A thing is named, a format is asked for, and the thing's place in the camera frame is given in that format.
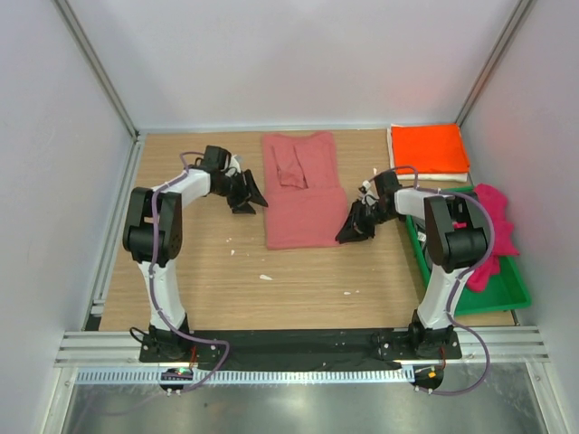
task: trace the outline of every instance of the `red cloth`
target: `red cloth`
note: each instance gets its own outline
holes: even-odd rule
[[[482,292],[487,287],[489,279],[500,273],[499,256],[517,256],[518,250],[513,245],[510,235],[514,229],[513,223],[507,221],[505,208],[507,197],[495,187],[479,184],[474,188],[479,202],[485,207],[495,229],[495,245],[487,261],[478,267],[470,276],[467,286],[473,292]]]
[[[337,176],[333,135],[266,134],[263,163],[268,249],[338,245],[336,235],[348,208]]]

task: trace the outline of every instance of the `green plastic basket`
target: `green plastic basket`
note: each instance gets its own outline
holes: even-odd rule
[[[452,189],[459,193],[471,192],[472,187]],[[414,256],[418,261],[418,267],[422,274],[424,285],[428,287],[431,279],[431,271],[426,265],[426,259],[422,254],[422,248],[418,241],[418,234],[414,228],[412,217],[406,218],[406,229],[413,245]],[[499,259],[500,273],[492,276],[483,292],[472,292],[467,287],[462,291],[459,303],[456,306],[456,315],[481,314],[500,310],[521,309],[531,305],[531,296],[527,286],[518,272],[517,264],[509,256]]]

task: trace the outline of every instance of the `orange cloth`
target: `orange cloth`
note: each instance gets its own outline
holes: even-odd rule
[[[392,127],[395,165],[413,165],[420,174],[466,174],[470,163],[459,126]],[[411,174],[404,169],[399,174]]]

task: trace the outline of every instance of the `white wall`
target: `white wall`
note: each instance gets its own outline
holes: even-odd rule
[[[579,415],[579,3],[536,2],[462,129],[476,181],[510,199],[518,262]]]
[[[71,0],[139,128],[453,121],[515,0]]]
[[[54,6],[0,14],[0,432],[38,428],[78,330],[130,139]]]

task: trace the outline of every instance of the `wooden tabletop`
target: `wooden tabletop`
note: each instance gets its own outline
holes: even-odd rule
[[[309,131],[288,132],[307,135]],[[384,130],[334,131],[340,183],[350,202],[357,187],[386,169]],[[263,133],[149,135],[136,185],[154,186],[182,171],[179,154],[217,145],[242,156],[263,189]],[[457,183],[421,185],[457,186]],[[407,326],[424,294],[404,225],[387,222],[373,240],[326,249],[267,250],[262,210],[232,215],[209,195],[184,210],[177,278],[189,325],[196,330],[366,328]],[[272,280],[262,280],[267,275]],[[146,328],[145,282],[122,247],[100,330]],[[463,316],[472,326],[513,325],[509,312]]]

